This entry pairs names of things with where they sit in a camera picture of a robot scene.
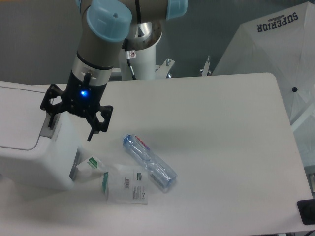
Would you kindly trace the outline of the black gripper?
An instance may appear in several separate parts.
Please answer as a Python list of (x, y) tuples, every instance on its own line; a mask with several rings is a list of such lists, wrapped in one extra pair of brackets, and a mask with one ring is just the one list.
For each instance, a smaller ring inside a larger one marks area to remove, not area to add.
[[(107, 132), (114, 108), (110, 105), (100, 106), (105, 88), (106, 84), (86, 85), (73, 72), (70, 73), (65, 91), (56, 84), (51, 84), (40, 105), (40, 109), (50, 116), (48, 127), (52, 127), (55, 115), (69, 111), (73, 115), (87, 117), (91, 126), (87, 141), (91, 141), (94, 134)], [(54, 104), (58, 97), (61, 102)]]

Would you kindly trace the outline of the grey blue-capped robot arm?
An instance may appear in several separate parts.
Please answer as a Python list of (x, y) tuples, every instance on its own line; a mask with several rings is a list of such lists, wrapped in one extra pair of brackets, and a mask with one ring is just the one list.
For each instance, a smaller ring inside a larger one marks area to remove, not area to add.
[(185, 15), (186, 0), (79, 0), (82, 36), (65, 90), (51, 84), (40, 108), (52, 127), (56, 115), (69, 112), (91, 126), (88, 140), (106, 132), (114, 108), (102, 106), (114, 60), (132, 25), (170, 20)]

